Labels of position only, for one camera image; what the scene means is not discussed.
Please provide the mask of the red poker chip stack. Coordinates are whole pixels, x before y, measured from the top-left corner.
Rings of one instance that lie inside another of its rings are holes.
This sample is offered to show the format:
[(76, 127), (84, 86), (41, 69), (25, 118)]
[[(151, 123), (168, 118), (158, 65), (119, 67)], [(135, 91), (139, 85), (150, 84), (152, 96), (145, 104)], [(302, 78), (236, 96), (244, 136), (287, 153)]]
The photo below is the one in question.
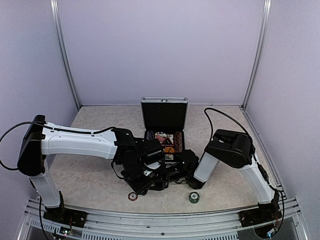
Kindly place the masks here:
[(138, 199), (138, 194), (136, 192), (130, 192), (128, 194), (128, 199), (130, 201), (136, 201)]

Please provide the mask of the blue playing card deck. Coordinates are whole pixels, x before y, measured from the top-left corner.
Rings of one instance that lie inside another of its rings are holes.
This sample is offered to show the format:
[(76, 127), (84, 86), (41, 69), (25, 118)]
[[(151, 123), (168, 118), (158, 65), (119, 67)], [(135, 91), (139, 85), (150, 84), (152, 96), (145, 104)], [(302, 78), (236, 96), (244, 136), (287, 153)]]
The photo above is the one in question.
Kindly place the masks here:
[(174, 160), (174, 155), (166, 153), (164, 155), (164, 159), (165, 159), (165, 161), (173, 161)]

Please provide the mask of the orange round button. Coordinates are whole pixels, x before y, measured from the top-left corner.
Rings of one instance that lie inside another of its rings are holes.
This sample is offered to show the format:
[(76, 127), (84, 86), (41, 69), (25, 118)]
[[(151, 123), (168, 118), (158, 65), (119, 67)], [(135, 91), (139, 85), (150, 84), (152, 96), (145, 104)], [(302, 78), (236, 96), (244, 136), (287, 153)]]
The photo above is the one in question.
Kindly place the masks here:
[(166, 147), (164, 148), (164, 152), (165, 152), (166, 154), (173, 154), (173, 153), (175, 152), (175, 149), (174, 149), (172, 146), (166, 146)]

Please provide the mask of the green poker chip stack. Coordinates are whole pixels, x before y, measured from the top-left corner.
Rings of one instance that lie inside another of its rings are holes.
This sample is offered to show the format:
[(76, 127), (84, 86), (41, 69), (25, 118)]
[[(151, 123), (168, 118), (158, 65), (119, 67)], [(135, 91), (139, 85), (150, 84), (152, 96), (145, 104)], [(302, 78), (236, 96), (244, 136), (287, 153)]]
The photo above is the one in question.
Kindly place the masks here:
[(197, 192), (193, 191), (189, 194), (188, 199), (192, 204), (197, 204), (200, 200), (200, 195)]

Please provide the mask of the black triangular button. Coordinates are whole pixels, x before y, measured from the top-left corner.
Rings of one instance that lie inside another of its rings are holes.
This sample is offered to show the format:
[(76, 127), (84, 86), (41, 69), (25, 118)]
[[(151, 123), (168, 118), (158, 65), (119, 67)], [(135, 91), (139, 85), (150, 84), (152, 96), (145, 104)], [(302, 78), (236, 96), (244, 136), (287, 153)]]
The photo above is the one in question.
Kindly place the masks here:
[(166, 137), (162, 142), (161, 144), (163, 146), (173, 146), (174, 145), (174, 142), (171, 140), (170, 137)]

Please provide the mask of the red playing card deck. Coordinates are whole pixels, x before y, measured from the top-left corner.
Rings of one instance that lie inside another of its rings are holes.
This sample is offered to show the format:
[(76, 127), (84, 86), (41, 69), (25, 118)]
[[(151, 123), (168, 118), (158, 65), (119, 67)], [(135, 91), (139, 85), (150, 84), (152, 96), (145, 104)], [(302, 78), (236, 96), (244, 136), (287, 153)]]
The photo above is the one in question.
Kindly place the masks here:
[(166, 137), (170, 137), (171, 140), (174, 142), (174, 135), (173, 134), (166, 134), (164, 132), (156, 132), (154, 135), (154, 138), (159, 140), (159, 142), (162, 145), (162, 141), (166, 138)]

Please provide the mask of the aluminium poker case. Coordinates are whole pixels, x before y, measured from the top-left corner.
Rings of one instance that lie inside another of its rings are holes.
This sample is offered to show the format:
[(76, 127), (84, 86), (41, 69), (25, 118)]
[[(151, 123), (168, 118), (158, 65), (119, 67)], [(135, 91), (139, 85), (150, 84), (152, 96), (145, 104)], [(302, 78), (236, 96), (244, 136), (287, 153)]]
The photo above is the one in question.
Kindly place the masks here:
[[(188, 98), (187, 97), (142, 97), (141, 111), (144, 123), (144, 138), (146, 139), (147, 131), (163, 132), (174, 135), (176, 132), (182, 133), (183, 150), (185, 150), (185, 124), (187, 118)], [(178, 162), (180, 153), (169, 153), (174, 155), (173, 161), (165, 161), (167, 164)]]

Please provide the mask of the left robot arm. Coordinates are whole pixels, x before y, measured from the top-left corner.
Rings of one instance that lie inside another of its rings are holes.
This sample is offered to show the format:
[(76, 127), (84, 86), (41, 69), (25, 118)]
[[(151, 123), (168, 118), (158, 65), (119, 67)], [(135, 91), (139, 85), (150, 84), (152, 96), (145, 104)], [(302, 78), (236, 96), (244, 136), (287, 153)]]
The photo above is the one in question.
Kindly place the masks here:
[(114, 126), (101, 130), (60, 126), (47, 122), (44, 115), (14, 125), (0, 138), (4, 139), (23, 125), (29, 128), (22, 140), (17, 166), (12, 168), (4, 163), (1, 166), (28, 176), (45, 207), (61, 223), (70, 218), (70, 211), (64, 207), (62, 193), (47, 170), (46, 156), (80, 155), (110, 160), (112, 165), (123, 167), (119, 178), (141, 195), (153, 184), (152, 174), (165, 160), (163, 147), (157, 139), (134, 137), (129, 129)]

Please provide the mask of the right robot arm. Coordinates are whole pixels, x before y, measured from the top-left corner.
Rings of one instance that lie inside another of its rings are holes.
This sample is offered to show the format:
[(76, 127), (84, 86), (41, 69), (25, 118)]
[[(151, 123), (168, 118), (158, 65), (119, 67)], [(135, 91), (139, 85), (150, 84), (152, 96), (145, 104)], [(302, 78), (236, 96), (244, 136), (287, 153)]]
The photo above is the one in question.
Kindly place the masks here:
[(204, 109), (206, 116), (208, 110), (229, 118), (243, 131), (225, 129), (214, 131), (210, 120), (210, 140), (202, 156), (197, 157), (190, 149), (178, 154), (178, 166), (186, 177), (186, 183), (193, 189), (201, 189), (217, 164), (222, 162), (237, 169), (244, 176), (257, 199), (256, 218), (260, 222), (268, 221), (279, 210), (279, 199), (283, 195), (271, 185), (268, 173), (258, 161), (252, 137), (233, 117), (212, 107)]

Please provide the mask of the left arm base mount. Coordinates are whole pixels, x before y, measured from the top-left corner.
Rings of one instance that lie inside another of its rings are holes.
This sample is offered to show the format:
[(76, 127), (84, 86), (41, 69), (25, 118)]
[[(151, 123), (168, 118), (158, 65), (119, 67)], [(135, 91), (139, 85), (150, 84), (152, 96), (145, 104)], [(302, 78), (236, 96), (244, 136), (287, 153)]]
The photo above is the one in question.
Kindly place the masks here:
[(61, 191), (59, 191), (59, 200), (60, 204), (58, 207), (45, 207), (43, 214), (44, 219), (55, 223), (68, 225), (70, 227), (84, 228), (88, 213), (81, 210), (66, 208)]

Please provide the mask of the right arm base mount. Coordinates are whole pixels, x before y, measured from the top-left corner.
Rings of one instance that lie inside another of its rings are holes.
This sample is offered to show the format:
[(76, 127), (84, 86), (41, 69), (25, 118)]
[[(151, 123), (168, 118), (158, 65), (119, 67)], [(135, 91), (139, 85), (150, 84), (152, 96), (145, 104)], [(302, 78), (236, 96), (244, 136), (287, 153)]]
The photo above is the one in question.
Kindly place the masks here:
[(259, 203), (257, 208), (240, 211), (238, 215), (241, 226), (244, 228), (282, 218), (279, 199), (280, 193), (276, 191), (270, 203)]

